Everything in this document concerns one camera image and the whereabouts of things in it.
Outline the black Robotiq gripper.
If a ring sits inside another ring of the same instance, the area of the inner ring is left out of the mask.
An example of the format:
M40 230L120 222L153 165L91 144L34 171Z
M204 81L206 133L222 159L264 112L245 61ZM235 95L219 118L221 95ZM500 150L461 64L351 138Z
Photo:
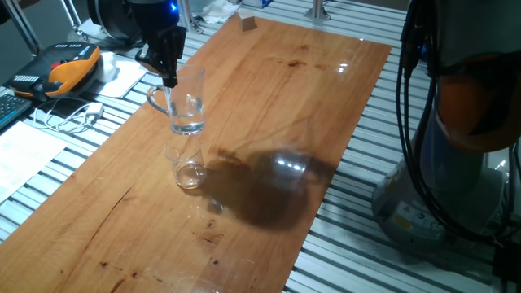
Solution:
M178 24L180 4L177 0L131 0L129 3L146 43L136 53L135 60L149 72L161 72L164 86L176 87L177 61L182 57L186 40L186 28Z

